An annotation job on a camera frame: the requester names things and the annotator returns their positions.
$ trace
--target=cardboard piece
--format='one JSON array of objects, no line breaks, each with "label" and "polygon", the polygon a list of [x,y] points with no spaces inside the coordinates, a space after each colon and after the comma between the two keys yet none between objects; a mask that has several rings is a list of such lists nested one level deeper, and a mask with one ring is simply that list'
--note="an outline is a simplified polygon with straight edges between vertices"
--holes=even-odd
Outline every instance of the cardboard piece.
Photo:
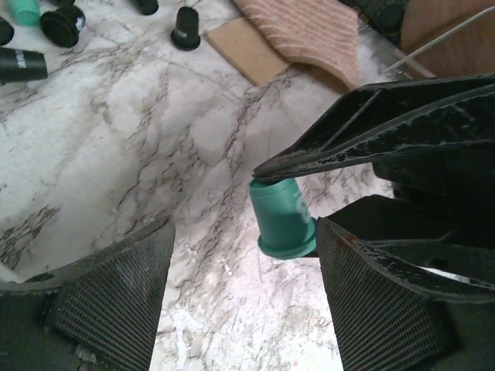
[{"label": "cardboard piece", "polygon": [[207,38],[223,58],[258,87],[272,81],[290,64],[246,18],[208,31]]}]

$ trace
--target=black cap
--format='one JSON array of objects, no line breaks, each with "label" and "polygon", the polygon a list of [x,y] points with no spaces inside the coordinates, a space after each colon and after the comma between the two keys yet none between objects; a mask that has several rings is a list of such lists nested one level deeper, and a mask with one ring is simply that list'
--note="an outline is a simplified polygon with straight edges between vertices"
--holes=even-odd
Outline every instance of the black cap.
[{"label": "black cap", "polygon": [[82,10],[70,5],[44,13],[40,23],[49,41],[63,48],[72,48],[79,41],[79,32],[86,25],[86,17]]},{"label": "black cap", "polygon": [[0,18],[0,45],[7,45],[13,38],[14,28],[10,23]]},{"label": "black cap", "polygon": [[49,0],[55,6],[61,8],[63,6],[71,6],[74,5],[74,0]]},{"label": "black cap", "polygon": [[200,43],[200,16],[189,6],[183,6],[177,12],[176,27],[172,31],[172,42],[185,51],[196,49]]},{"label": "black cap", "polygon": [[157,0],[131,0],[136,9],[143,15],[151,15],[158,10]]},{"label": "black cap", "polygon": [[405,9],[399,4],[390,4],[383,8],[378,16],[378,25],[385,33],[399,32]]}]

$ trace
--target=black tube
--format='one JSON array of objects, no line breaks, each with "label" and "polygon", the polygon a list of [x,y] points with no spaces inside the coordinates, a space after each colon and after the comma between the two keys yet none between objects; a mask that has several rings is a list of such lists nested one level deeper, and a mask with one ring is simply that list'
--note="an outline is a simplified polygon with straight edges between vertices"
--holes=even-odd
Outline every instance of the black tube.
[{"label": "black tube", "polygon": [[14,28],[10,25],[10,23],[0,17],[0,45],[6,45],[10,43],[13,37]]},{"label": "black tube", "polygon": [[45,56],[38,52],[0,47],[0,82],[43,80],[48,77]]}]

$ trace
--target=green cap lid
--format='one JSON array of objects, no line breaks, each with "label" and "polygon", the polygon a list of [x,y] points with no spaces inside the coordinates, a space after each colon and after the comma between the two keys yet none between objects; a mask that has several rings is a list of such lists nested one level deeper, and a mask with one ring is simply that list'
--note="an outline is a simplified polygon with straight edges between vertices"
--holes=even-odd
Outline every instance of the green cap lid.
[{"label": "green cap lid", "polygon": [[41,14],[37,0],[9,0],[9,8],[15,21],[21,26],[37,26]]},{"label": "green cap lid", "polygon": [[316,249],[316,221],[309,215],[295,179],[249,184],[260,228],[258,246],[276,259],[304,257]]}]

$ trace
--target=marble countertop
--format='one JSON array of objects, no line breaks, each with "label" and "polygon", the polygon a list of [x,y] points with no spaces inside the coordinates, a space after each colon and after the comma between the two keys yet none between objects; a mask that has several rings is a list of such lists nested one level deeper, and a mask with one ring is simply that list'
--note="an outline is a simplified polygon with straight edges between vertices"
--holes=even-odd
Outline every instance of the marble countertop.
[{"label": "marble countertop", "polygon": [[[45,53],[49,78],[0,87],[2,262],[42,273],[166,210],[177,240],[152,370],[342,369],[319,262],[261,254],[247,198],[252,169],[340,93],[295,67],[253,87],[204,37],[172,47],[181,5],[204,32],[239,16],[228,0],[163,1],[148,17],[127,1],[77,4],[87,25],[73,49],[21,27],[8,45]],[[380,79],[373,53],[360,43],[365,83]],[[369,165],[299,184],[314,216],[390,192]]]}]

